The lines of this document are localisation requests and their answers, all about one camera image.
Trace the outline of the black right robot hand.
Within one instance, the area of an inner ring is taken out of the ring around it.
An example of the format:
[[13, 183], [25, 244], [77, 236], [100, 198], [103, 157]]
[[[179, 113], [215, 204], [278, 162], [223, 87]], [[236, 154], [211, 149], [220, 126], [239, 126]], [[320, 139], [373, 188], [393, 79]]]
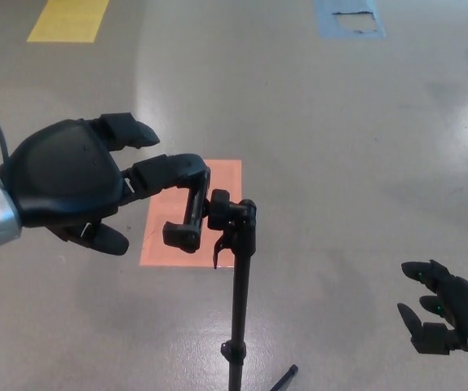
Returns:
[[431, 291], [419, 298], [426, 311], [440, 316], [444, 323], [424, 323], [405, 305], [397, 305], [411, 343], [420, 354], [448, 355], [454, 350], [468, 352], [468, 281], [451, 274], [435, 260], [406, 261], [401, 264], [406, 277]]

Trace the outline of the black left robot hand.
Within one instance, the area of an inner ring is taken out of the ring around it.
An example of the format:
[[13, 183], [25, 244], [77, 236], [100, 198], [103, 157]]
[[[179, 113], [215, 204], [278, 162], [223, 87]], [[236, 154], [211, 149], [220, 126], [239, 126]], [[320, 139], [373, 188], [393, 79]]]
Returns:
[[121, 170], [112, 153], [152, 147], [155, 131], [128, 112], [63, 120], [27, 137], [0, 166], [0, 177], [25, 228], [45, 227], [63, 241], [113, 256], [128, 239], [103, 224], [121, 206], [172, 187], [188, 189], [183, 222], [166, 222], [168, 246], [194, 253], [201, 244], [210, 169], [196, 154], [151, 157]]

